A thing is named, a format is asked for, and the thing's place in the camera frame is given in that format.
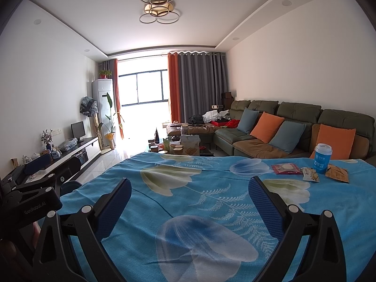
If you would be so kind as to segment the left hand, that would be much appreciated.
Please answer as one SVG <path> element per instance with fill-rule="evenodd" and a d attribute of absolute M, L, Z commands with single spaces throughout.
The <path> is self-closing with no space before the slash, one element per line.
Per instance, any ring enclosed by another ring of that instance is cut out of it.
<path fill-rule="evenodd" d="M 32 267 L 40 232 L 38 222 L 8 234 L 1 232 L 2 255 L 17 265 Z"/>

